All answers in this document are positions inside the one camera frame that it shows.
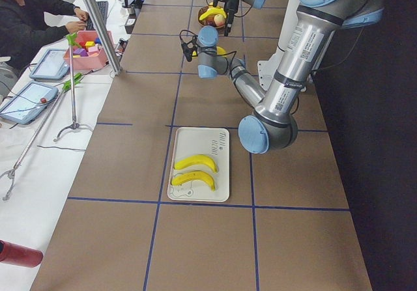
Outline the yellow banana front basket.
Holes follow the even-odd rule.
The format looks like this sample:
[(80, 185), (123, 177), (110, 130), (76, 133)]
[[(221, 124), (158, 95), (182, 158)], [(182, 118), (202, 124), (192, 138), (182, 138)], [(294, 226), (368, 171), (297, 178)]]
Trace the yellow banana front basket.
[(221, 16), (226, 19), (227, 14), (225, 13), (224, 9), (221, 7), (207, 7), (206, 11), (199, 16), (199, 21), (206, 19), (209, 16), (215, 16), (220, 14)]

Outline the yellow banana carried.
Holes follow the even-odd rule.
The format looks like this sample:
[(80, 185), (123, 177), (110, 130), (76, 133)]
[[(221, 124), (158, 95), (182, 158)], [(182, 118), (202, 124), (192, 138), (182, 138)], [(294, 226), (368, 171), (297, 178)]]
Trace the yellow banana carried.
[(214, 159), (204, 154), (196, 154), (196, 155), (184, 158), (174, 164), (174, 169), (181, 170), (181, 169), (185, 169), (187, 167), (191, 167), (194, 165), (204, 165), (208, 167), (212, 172), (214, 173), (218, 172), (218, 167)]
[(185, 183), (196, 180), (204, 182), (212, 191), (216, 190), (214, 178), (205, 171), (190, 171), (187, 173), (178, 174), (171, 179), (171, 185), (181, 186)]

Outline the white bear tray plate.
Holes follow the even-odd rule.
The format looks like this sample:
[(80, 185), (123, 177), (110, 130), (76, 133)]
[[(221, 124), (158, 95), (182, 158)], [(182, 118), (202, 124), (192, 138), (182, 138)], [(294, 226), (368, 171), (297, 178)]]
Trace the white bear tray plate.
[[(194, 165), (175, 170), (174, 164), (196, 154), (210, 156), (217, 164), (218, 172), (212, 172), (204, 165)], [(172, 201), (225, 202), (230, 195), (230, 144), (229, 131), (225, 128), (181, 127), (175, 134), (167, 196)], [(190, 171), (205, 171), (215, 181), (212, 191), (204, 182), (196, 180), (181, 186), (172, 186), (171, 179)]]

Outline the black keyboard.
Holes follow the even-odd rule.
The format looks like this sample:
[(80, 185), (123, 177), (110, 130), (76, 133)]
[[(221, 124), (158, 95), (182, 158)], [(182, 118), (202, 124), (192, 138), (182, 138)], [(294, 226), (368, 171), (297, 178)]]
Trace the black keyboard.
[[(109, 3), (107, 1), (97, 1), (96, 2), (99, 16), (101, 17), (103, 24), (106, 25), (107, 18), (108, 18), (108, 6)], [(89, 15), (87, 21), (86, 21), (86, 31), (94, 31), (95, 30), (95, 24), (93, 20), (91, 19), (91, 15)]]

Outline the green handled grabber tool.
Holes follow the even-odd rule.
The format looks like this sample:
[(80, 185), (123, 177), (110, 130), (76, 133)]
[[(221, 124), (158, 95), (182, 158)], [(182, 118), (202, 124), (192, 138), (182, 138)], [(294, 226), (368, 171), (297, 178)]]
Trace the green handled grabber tool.
[(72, 106), (72, 123), (69, 126), (65, 126), (60, 132), (57, 134), (56, 138), (53, 140), (55, 143), (59, 141), (59, 139), (63, 136), (65, 131), (69, 132), (80, 132), (81, 130), (89, 130), (93, 131), (93, 128), (86, 124), (86, 123), (79, 123), (77, 120), (77, 113), (76, 113), (76, 95), (75, 95), (75, 75), (74, 75), (74, 53), (73, 47), (77, 46), (76, 38), (77, 33), (72, 33), (66, 35), (66, 39), (68, 41), (68, 48), (69, 48), (69, 56), (70, 56), (70, 94), (71, 94), (71, 106)]

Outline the black power box white label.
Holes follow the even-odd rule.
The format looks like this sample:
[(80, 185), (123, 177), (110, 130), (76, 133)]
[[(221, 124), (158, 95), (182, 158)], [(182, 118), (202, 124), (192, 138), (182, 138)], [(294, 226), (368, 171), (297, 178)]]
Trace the black power box white label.
[(136, 24), (137, 16), (135, 14), (130, 14), (125, 21), (124, 29), (127, 34), (132, 34), (134, 26)]

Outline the brown wicker basket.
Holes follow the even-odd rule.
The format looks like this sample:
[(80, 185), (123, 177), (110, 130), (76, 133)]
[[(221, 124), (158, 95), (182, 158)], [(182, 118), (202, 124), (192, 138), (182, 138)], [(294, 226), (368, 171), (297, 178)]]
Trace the brown wicker basket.
[(199, 9), (197, 18), (202, 26), (221, 29), (225, 26), (227, 14), (222, 7), (205, 6)]

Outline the pink box of blocks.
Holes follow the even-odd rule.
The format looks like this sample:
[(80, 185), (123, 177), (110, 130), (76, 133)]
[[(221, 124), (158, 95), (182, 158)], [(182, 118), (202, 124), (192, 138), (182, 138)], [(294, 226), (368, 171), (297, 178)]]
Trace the pink box of blocks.
[(75, 70), (96, 70), (106, 65), (108, 57), (96, 31), (79, 31), (76, 42), (72, 47)]

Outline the seated person in black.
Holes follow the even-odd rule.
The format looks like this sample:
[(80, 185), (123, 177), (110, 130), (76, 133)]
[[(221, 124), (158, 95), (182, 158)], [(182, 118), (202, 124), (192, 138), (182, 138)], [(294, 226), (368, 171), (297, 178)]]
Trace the seated person in black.
[[(64, 26), (49, 26), (46, 12), (78, 19)], [(43, 46), (85, 30), (88, 18), (88, 12), (63, 0), (1, 0), (1, 56), (9, 57), (6, 64), (20, 72)]]

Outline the aluminium frame post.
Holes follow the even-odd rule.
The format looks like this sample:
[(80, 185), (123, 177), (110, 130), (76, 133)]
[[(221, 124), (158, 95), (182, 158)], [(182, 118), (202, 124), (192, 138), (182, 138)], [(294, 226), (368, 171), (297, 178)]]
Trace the aluminium frame post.
[(103, 21), (99, 16), (96, 0), (83, 0), (83, 2), (87, 7), (89, 14), (91, 15), (91, 19), (95, 24), (95, 30), (103, 45), (104, 51), (106, 52), (109, 65), (112, 67), (113, 70), (113, 74), (114, 76), (117, 76), (122, 72), (122, 67), (118, 59), (118, 56), (115, 52), (113, 41), (112, 39), (110, 39), (108, 30), (106, 29), (106, 26), (103, 24)]

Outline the blue teach pendant tablet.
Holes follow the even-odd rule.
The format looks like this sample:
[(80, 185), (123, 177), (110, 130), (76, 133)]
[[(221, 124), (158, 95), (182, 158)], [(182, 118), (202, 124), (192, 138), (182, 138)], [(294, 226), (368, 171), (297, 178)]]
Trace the blue teach pendant tablet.
[(37, 62), (29, 77), (37, 81), (58, 81), (69, 72), (65, 49), (48, 49)]

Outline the red bottle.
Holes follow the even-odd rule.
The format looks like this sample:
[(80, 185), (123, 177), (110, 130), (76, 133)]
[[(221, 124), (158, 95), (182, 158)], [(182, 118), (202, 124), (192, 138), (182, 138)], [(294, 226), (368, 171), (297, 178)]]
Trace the red bottle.
[(4, 264), (34, 268), (43, 257), (42, 251), (1, 240), (1, 262)]

